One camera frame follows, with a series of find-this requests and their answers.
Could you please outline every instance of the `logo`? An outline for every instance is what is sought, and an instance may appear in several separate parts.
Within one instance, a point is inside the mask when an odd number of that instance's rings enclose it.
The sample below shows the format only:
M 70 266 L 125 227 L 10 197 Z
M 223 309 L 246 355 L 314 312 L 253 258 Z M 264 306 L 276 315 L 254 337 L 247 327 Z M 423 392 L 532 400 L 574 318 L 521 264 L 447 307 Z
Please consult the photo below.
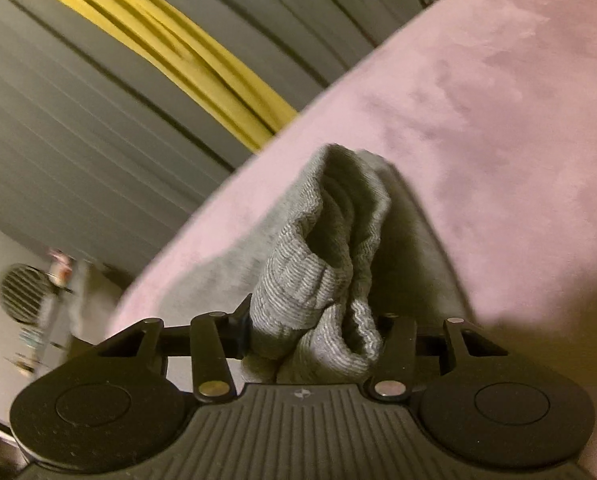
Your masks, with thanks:
M 298 397 L 300 400 L 307 399 L 307 397 L 310 395 L 312 395 L 312 392 L 306 390 L 305 388 L 301 388 L 300 390 L 296 390 L 294 392 L 294 396 Z

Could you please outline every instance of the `round vent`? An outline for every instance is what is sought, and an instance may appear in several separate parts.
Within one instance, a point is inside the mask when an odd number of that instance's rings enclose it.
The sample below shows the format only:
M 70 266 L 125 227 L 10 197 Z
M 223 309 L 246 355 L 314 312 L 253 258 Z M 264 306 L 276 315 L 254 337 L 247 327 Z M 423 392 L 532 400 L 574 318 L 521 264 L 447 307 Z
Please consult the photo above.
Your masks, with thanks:
M 36 324 L 43 298 L 50 292 L 51 283 L 46 273 L 31 266 L 17 264 L 1 280 L 1 305 L 19 323 Z

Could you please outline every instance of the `pink object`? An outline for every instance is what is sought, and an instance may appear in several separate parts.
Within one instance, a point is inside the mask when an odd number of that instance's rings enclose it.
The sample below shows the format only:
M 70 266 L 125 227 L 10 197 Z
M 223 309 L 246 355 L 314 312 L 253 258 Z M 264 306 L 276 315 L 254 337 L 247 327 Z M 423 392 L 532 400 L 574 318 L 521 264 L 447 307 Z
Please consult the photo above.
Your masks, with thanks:
M 597 0 L 432 6 L 214 195 L 125 295 L 112 332 L 157 316 L 164 292 L 246 234 L 326 142 L 392 161 L 479 322 L 583 384 L 597 409 Z M 582 463 L 597 475 L 597 424 Z

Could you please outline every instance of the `bed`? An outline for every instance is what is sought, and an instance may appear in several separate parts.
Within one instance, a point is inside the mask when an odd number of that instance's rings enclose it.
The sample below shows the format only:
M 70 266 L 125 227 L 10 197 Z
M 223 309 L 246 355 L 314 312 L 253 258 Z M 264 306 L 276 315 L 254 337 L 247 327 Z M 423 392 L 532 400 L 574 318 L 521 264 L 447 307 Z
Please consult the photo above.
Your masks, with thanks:
M 168 289 L 245 235 L 326 142 L 392 162 L 475 319 L 582 384 L 597 411 L 597 0 L 433 5 L 194 214 L 110 333 L 159 316 Z M 188 318 L 208 310 L 190 298 Z M 597 475 L 597 422 L 581 463 Z

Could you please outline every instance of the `yellow fabric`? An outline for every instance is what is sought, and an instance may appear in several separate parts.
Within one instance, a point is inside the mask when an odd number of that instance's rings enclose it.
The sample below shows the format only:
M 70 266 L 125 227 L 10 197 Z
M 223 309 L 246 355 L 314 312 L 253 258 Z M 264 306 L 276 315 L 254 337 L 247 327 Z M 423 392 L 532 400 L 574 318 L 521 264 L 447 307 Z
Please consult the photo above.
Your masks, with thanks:
M 250 150 L 296 115 L 280 95 L 165 0 L 59 0 L 149 60 Z

